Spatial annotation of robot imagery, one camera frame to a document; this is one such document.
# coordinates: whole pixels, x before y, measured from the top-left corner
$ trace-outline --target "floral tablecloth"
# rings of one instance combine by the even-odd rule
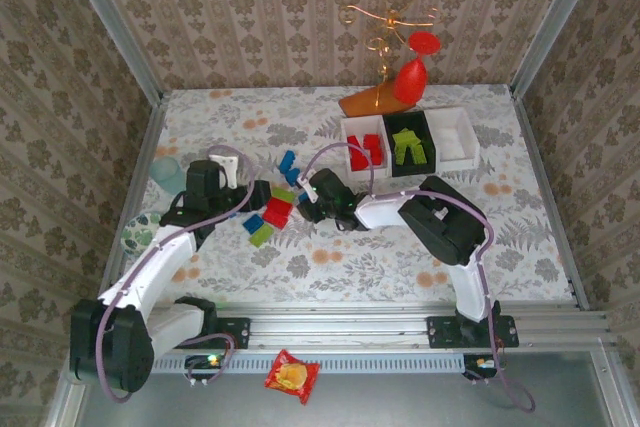
[[[303,168],[319,148],[341,140],[338,100],[361,89],[175,91],[156,155],[173,156],[186,170],[191,161],[205,158],[209,146],[227,144],[250,156],[258,178],[289,188],[277,168],[285,151],[293,150],[294,166]],[[476,170],[441,177],[480,207],[495,228],[496,245],[485,262],[493,294],[503,300],[570,300],[506,86],[429,86],[418,104],[422,109],[444,106],[465,107],[480,142]],[[329,151],[314,166],[322,167],[331,167],[348,183],[341,149]],[[239,179],[246,183],[245,170],[240,170]],[[417,186],[422,179],[376,181],[375,190]],[[149,180],[141,211],[164,212],[170,201]],[[241,225],[247,215],[216,227],[174,276],[162,300],[189,294],[217,302],[455,301],[446,266],[407,228],[338,232],[332,220],[314,225],[294,209],[284,230],[257,249]]]

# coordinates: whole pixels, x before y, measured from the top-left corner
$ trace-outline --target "red block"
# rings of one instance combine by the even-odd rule
[[[347,142],[350,143],[351,145],[357,145],[358,147],[360,147],[360,142],[358,142],[358,138],[355,135],[349,135],[347,137]],[[351,153],[356,152],[353,149],[349,149],[349,151]]]
[[[351,170],[356,172],[358,170],[364,170],[369,167],[367,158],[360,152],[354,152],[351,154]]]
[[[365,149],[380,148],[380,136],[376,134],[366,134],[362,145]]]
[[[293,210],[293,204],[289,202],[285,202],[282,199],[276,199],[275,197],[271,197],[269,202],[267,202],[267,212],[275,212],[276,214],[283,215],[285,217],[289,217],[289,214]]]
[[[284,226],[287,225],[289,217],[281,215],[273,210],[267,210],[264,214],[262,214],[262,219],[282,230],[284,229]]]
[[[371,155],[371,162],[373,165],[382,164],[382,150],[380,150],[380,147],[369,150],[369,154]]]

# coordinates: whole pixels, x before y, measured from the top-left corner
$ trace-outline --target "chip bag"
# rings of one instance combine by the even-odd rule
[[[273,362],[264,386],[268,389],[280,390],[285,394],[297,395],[300,403],[305,405],[319,370],[320,364],[305,364],[286,350],[281,350]]]

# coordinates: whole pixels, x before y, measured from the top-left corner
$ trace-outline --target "white container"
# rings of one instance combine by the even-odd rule
[[[374,179],[386,179],[391,177],[391,150],[389,148],[389,140],[387,132],[384,129],[384,121],[381,115],[369,115],[365,117],[351,117],[342,119],[340,122],[342,128],[342,140],[347,141],[347,137],[355,135],[358,143],[363,147],[365,134],[376,134],[380,137],[380,147],[382,148],[382,164],[373,166]],[[351,170],[351,149],[344,148],[344,158],[346,162],[347,177],[355,182],[369,180],[369,168],[364,170]]]
[[[424,111],[436,146],[436,174],[475,169],[480,162],[480,143],[463,107]]]

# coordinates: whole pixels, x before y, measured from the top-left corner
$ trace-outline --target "patterned wallpaper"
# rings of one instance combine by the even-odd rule
[[[579,0],[525,105],[593,307],[640,399],[640,0]]]
[[[341,5],[381,0],[114,0],[164,90],[363,85],[378,80],[377,54],[345,27]],[[393,4],[398,0],[387,0]],[[509,83],[552,0],[414,0],[407,18],[442,12],[429,59],[432,83]],[[395,55],[396,69],[410,58]]]
[[[0,425],[39,424],[149,105],[88,0],[0,0]]]

